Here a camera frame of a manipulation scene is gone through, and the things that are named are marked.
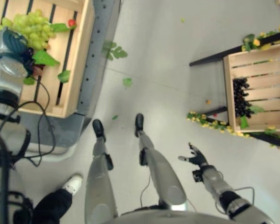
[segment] silver metal part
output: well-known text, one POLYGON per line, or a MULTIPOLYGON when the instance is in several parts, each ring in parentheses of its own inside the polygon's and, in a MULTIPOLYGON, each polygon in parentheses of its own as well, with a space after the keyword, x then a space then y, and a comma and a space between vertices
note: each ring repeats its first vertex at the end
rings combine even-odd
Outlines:
POLYGON ((233 202, 230 203, 230 205, 228 205, 227 214, 235 213, 239 208, 241 208, 246 204, 250 204, 250 203, 243 198, 235 199, 233 202))
POLYGON ((23 79, 27 71, 22 63, 10 57, 0 59, 0 90, 6 90, 20 97, 23 79))
MULTIPOLYGON (((0 114, 2 115, 9 115, 11 111, 13 111, 14 108, 12 106, 6 105, 6 104, 1 104, 0 103, 0 114)), ((15 119, 19 115, 18 112, 15 112, 11 118, 15 119)))
POLYGON ((144 210, 122 215, 105 224, 238 224, 231 220, 189 211, 144 210))
POLYGON ((94 157, 87 178, 85 197, 86 224, 102 224, 117 216, 105 153, 104 138, 99 137, 94 145, 94 157))
POLYGON ((26 138, 26 129, 19 124, 7 122, 1 132, 0 136, 4 140, 11 155, 17 155, 22 148, 26 138))
POLYGON ((211 193, 215 201, 220 204, 220 196, 225 191, 233 191, 232 187, 223 180, 222 175, 214 168, 205 170, 202 174, 205 188, 211 193))
POLYGON ((139 132, 139 138, 140 150, 145 150, 145 157, 160 204, 168 210, 187 211, 186 193, 169 162, 154 149, 152 141, 144 131, 139 132))
POLYGON ((274 224, 269 216, 253 205, 233 217, 233 220, 237 223, 274 224))

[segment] green grapes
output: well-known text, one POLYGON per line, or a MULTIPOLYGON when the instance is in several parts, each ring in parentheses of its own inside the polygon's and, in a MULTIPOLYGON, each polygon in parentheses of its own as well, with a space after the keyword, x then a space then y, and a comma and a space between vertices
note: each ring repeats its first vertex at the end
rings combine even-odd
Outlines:
POLYGON ((52 32, 49 19, 42 15, 40 9, 26 14, 16 14, 13 21, 2 18, 0 30, 4 27, 22 34, 28 41, 28 46, 35 50, 47 49, 49 37, 56 35, 52 32))

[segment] white sneaker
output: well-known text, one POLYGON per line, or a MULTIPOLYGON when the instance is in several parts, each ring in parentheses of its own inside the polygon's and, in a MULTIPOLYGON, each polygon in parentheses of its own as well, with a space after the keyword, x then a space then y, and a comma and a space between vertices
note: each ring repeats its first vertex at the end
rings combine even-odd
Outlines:
POLYGON ((80 174, 74 174, 62 187, 71 195, 75 195, 82 185, 83 177, 80 174))

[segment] black cable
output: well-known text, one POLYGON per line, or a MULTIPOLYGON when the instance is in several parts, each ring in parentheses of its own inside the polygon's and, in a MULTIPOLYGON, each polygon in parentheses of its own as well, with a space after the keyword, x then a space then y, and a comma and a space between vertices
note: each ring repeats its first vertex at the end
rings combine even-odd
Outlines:
POLYGON ((17 156, 12 156, 12 158, 15 158, 15 159, 21 159, 21 158, 25 158, 25 159, 31 159, 31 158, 37 158, 37 157, 41 157, 41 156, 44 156, 44 155, 48 155, 50 153, 52 153, 56 147, 56 139, 55 139, 55 135, 53 133, 53 129, 52 129, 52 126, 51 126, 51 123, 50 123, 50 120, 46 114, 46 112, 44 111, 44 108, 36 101, 27 101, 25 103, 22 103, 21 105, 19 105, 18 107, 14 108, 14 110, 12 112, 10 112, 10 114, 3 120, 3 122, 1 123, 0 125, 0 131, 2 130, 3 126, 5 125, 5 123, 8 121, 8 119, 21 107, 25 106, 25 105, 28 105, 28 104, 36 104, 40 107, 45 119, 46 119, 46 122, 47 122, 47 125, 49 127, 49 132, 52 136, 52 149, 49 151, 49 152, 46 152, 46 153, 43 153, 43 154, 40 154, 40 155, 34 155, 34 156, 24 156, 24 157, 17 157, 17 156))
POLYGON ((0 162, 1 162, 1 193, 0 193, 0 223, 8 224, 8 179, 9 179, 9 154, 8 149, 0 137, 0 162))
MULTIPOLYGON (((50 94, 49 94, 49 91, 47 90, 47 88, 39 81, 39 84, 44 88, 44 90, 46 91, 47 93, 47 96, 48 96, 48 101, 47 101, 47 104, 44 108, 44 110, 46 111, 48 106, 49 106, 49 103, 50 103, 50 94)), ((41 123, 41 120, 42 120, 42 117, 44 116, 44 113, 41 114, 40 118, 38 119, 38 123, 37 123, 37 144, 38 144, 38 155, 40 157, 38 163, 36 164, 32 159, 30 158, 27 158, 35 167, 39 167, 41 162, 42 162, 42 153, 41 153, 41 137, 40 137, 40 123, 41 123)))
POLYGON ((46 104, 45 108, 43 109, 43 107, 42 107, 38 102, 36 102, 36 101, 27 101, 27 102, 25 102, 25 103, 19 105, 18 107, 16 107, 16 108, 2 121, 2 123, 1 123, 1 125, 0 125, 0 131, 1 131, 2 128, 3 128, 3 126, 5 125, 5 123, 9 120, 9 118, 11 118, 11 116, 12 116, 16 111, 18 111, 18 109, 20 109, 21 107, 23 107, 24 105, 31 104, 31 103, 35 103, 35 104, 37 104, 37 105, 40 107, 40 109, 42 110, 42 114, 41 114, 41 116, 40 116, 40 118, 39 118, 39 120, 38 120, 38 124, 37 124, 37 140, 38 140, 38 153, 39 153, 39 154, 38 154, 38 155, 35 155, 35 156, 26 156, 26 157, 24 156, 24 157, 19 157, 20 159, 21 159, 21 158, 28 159, 35 167, 38 167, 38 166, 41 164, 41 162, 42 162, 42 157, 43 157, 44 155, 47 155, 47 154, 52 153, 53 150, 54 150, 55 147, 56 147, 56 140, 55 140, 55 136, 54 136, 54 133, 53 133, 53 130, 52 130, 52 126, 51 126, 51 124, 50 124, 50 121, 49 121, 49 119, 48 119, 46 113, 45 113, 45 111, 47 110, 47 108, 48 108, 48 106, 49 106, 49 103, 50 103, 49 91, 47 90, 47 88, 46 88, 41 82, 39 82, 39 83, 40 83, 40 85, 44 88, 44 90, 46 91, 46 93, 47 93, 47 95, 48 95, 48 101, 47 101, 47 104, 46 104), (41 146, 40 146, 40 144, 41 144, 41 143, 40 143, 40 142, 41 142, 41 139, 40 139, 40 122, 41 122, 43 116, 45 116, 45 119, 46 119, 46 121, 47 121, 47 125, 49 126, 49 131, 50 131, 50 134, 51 134, 51 136, 52 136, 53 144, 52 144, 52 149, 51 149, 49 152, 43 153, 43 154, 42 154, 42 153, 41 153, 41 146), (31 160, 31 158, 37 158, 37 157, 40 157, 40 160, 39 160, 39 162, 36 164, 33 160, 31 160))

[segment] grape bunch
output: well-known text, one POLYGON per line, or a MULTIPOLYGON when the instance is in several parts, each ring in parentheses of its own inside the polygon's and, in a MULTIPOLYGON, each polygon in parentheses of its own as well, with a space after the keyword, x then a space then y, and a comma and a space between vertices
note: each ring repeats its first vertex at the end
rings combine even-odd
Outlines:
POLYGON ((236 78, 233 80, 233 95, 234 95, 234 104, 235 104, 235 116, 251 118, 253 113, 249 107, 251 104, 245 101, 245 97, 248 96, 248 93, 244 93, 242 88, 249 88, 246 78, 236 78))
POLYGON ((12 22, 10 19, 2 18, 0 30, 9 27, 12 31, 22 34, 28 41, 28 47, 35 50, 48 49, 48 40, 55 37, 49 19, 42 16, 42 11, 37 9, 34 13, 17 14, 12 22))

